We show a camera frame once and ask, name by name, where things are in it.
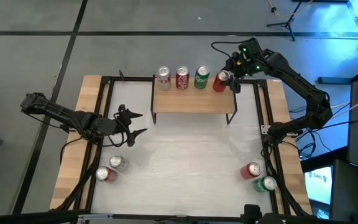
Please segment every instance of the white board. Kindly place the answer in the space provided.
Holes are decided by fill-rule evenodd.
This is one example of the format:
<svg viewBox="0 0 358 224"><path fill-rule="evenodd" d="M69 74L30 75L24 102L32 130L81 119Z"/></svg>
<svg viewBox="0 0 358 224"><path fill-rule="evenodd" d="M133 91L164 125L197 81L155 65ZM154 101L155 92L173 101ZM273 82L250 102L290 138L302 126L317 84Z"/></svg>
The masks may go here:
<svg viewBox="0 0 358 224"><path fill-rule="evenodd" d="M256 192L240 175L252 161L266 173L252 85L242 84L230 125L225 114L157 114L153 124L151 92L151 82L114 83L109 118L125 104L143 114L131 130L148 130L132 147L103 148L100 166L121 154L129 168L114 183L96 181L92 213L239 217L247 203L272 211L270 195Z"/></svg>

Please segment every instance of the silver soda can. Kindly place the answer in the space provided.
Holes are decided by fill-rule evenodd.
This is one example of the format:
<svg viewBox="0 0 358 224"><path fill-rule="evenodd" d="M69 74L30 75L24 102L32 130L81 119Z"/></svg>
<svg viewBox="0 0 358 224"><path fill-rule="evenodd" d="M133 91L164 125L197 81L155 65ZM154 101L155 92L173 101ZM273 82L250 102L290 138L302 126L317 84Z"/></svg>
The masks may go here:
<svg viewBox="0 0 358 224"><path fill-rule="evenodd" d="M128 169L128 161L121 155L114 155L110 158L110 166L118 171L125 171Z"/></svg>
<svg viewBox="0 0 358 224"><path fill-rule="evenodd" d="M157 70L158 88L169 90L171 88L171 72L166 66L161 66Z"/></svg>
<svg viewBox="0 0 358 224"><path fill-rule="evenodd" d="M100 167L96 171L96 178L100 181L114 182L117 179L117 174L108 167Z"/></svg>

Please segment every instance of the sprite can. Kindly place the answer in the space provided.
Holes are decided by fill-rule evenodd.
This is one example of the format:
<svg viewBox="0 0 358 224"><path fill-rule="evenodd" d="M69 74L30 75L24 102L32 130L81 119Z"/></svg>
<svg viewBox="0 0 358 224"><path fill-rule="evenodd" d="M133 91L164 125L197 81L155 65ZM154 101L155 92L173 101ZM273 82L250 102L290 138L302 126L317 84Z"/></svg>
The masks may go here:
<svg viewBox="0 0 358 224"><path fill-rule="evenodd" d="M262 177L253 181L252 185L258 192L270 192L273 191L276 186L276 180L273 177Z"/></svg>
<svg viewBox="0 0 358 224"><path fill-rule="evenodd" d="M197 89L203 89L206 86L206 83L208 82L209 77L209 70L207 66L202 65L197 68L196 76L194 79L194 86Z"/></svg>

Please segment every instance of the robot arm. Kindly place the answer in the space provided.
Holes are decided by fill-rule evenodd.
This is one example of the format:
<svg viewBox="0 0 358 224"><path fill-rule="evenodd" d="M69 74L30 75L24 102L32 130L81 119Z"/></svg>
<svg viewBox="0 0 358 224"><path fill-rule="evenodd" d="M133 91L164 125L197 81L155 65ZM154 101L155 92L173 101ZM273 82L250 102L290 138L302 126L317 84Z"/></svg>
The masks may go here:
<svg viewBox="0 0 358 224"><path fill-rule="evenodd" d="M27 115L44 114L61 122L60 127L66 132L69 132L70 128L76 129L82 138L95 144L105 136L126 134L126 143L131 147L135 144L136 136L147 130L129 130L131 119L142 115L129 111L124 105L119 106L118 113L114 115L115 119L108 119L96 113L70 110L50 102L42 93L31 93L26 95L21 108Z"/></svg>
<svg viewBox="0 0 358 224"><path fill-rule="evenodd" d="M232 91L240 92L239 78L251 77L255 73L264 72L266 75L281 79L306 100L306 114L303 117L287 123L276 122L271 125L268 129L270 144L277 145L281 143L287 133L303 128L322 128L333 116L329 104L329 95L325 91L317 89L296 73L283 55L268 49L261 50L255 38L242 42L239 45L239 51L240 53L233 53L223 68L223 70L234 74L234 78L231 78L227 83Z"/></svg>

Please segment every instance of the wooden tabletop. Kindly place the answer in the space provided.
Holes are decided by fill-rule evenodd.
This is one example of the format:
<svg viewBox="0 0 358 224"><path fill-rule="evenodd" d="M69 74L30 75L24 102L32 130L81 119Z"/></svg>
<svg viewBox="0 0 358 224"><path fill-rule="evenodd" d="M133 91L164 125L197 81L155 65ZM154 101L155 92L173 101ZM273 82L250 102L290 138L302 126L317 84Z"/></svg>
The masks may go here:
<svg viewBox="0 0 358 224"><path fill-rule="evenodd" d="M183 91L175 87L171 78L171 88L160 90L158 81L154 85L154 113L234 113L234 95L226 88L218 93L212 89L214 80L210 78L202 90L194 86L194 78L189 79L188 88Z"/></svg>
<svg viewBox="0 0 358 224"><path fill-rule="evenodd" d="M78 97L76 110L94 111L95 102L98 97L101 76L86 75L83 80L80 95ZM287 100L285 99L284 89L280 80L267 80L268 93L270 104L272 107L273 119L278 122L287 122L290 120L288 112ZM262 111L264 114L264 121L267 121L267 111L265 108L265 100L262 88L259 88L260 100L262 102ZM100 111L104 109L104 102L106 101L107 88L103 91L103 98ZM68 140L71 141L79 138L77 133L70 133ZM284 141L295 144L295 140L286 137ZM75 185L78 183L81 173L81 167L84 160L86 148L86 141L80 140L69 144L65 148L62 164L60 166L57 177L55 191L53 193L50 208L58 207L64 199L70 194ZM301 169L301 164L297 150L287 144L280 144L278 146L281 155L282 168L284 173L285 184L295 200L302 206L302 208L311 214L308 195L306 193L305 180ZM92 150L91 158L93 159L95 147ZM85 208L85 200L88 193L88 184L84 187L80 208ZM279 190L275 191L278 203L279 213L283 213L282 198Z"/></svg>

